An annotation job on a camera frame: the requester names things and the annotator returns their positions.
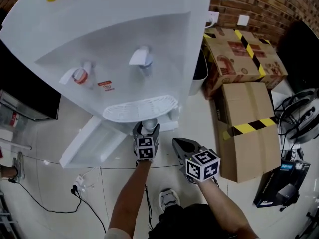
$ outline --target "white sleeve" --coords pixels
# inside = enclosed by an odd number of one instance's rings
[[[107,230],[104,239],[131,239],[131,237],[121,229],[111,228]]]

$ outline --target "tile floor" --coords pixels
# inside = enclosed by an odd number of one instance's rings
[[[21,183],[48,209],[71,211],[78,204],[78,199],[70,193],[70,189],[77,175],[89,171],[89,168],[62,169],[59,159],[90,117],[89,113],[62,97],[58,121],[29,123],[24,134],[18,137],[20,143],[32,146],[31,151],[23,152],[25,179]],[[199,189],[195,185],[188,184],[178,171],[179,161],[169,143],[173,137],[180,136],[196,140],[216,150],[213,121],[210,104],[202,93],[199,93],[188,98],[185,113],[180,118],[180,128],[174,132],[161,133],[159,151],[147,180],[153,209],[153,225],[158,221],[157,197],[163,188],[172,187],[177,190],[183,206],[205,202]],[[311,163],[310,170],[300,189],[301,196],[297,204],[286,208],[283,212],[279,212],[279,207],[259,209],[253,205],[260,178],[241,184],[223,178],[218,179],[220,188],[239,205],[260,238],[291,239],[307,223],[305,214],[313,208],[314,199],[319,193],[319,187],[316,185],[319,175],[318,143],[318,140],[313,140],[303,145],[305,161]],[[14,152],[19,150],[13,148],[12,151],[11,158],[15,156]],[[95,187],[83,194],[106,227],[116,198],[134,167],[132,139],[128,136],[102,165],[102,175]],[[87,180],[96,181],[98,173],[99,169],[94,169],[87,174]],[[21,186],[5,180],[0,182],[0,186],[23,238],[103,238],[104,232],[100,222],[85,204],[73,214],[49,213],[39,207]],[[144,197],[136,224],[135,238],[148,238],[148,215]]]

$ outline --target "shoe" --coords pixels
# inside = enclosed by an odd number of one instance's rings
[[[22,152],[18,153],[18,157],[17,158],[13,158],[13,167],[15,167],[18,171],[17,175],[14,177],[14,180],[16,182],[19,182],[20,179],[24,179],[25,178],[25,174],[24,174],[24,163],[23,163],[23,154]]]
[[[168,206],[180,205],[178,194],[173,189],[164,189],[159,194],[159,207],[164,212]]]

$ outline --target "black box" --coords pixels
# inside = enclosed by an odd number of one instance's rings
[[[299,190],[309,167],[307,162],[282,158],[280,167],[263,176],[254,204],[258,208],[282,205]]]

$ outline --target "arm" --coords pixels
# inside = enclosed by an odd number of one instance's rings
[[[239,239],[258,238],[241,209],[212,180],[198,185],[222,229],[237,234]]]
[[[150,161],[140,161],[116,201],[110,228],[124,230],[133,238],[136,217],[141,206],[144,185],[151,166]]]

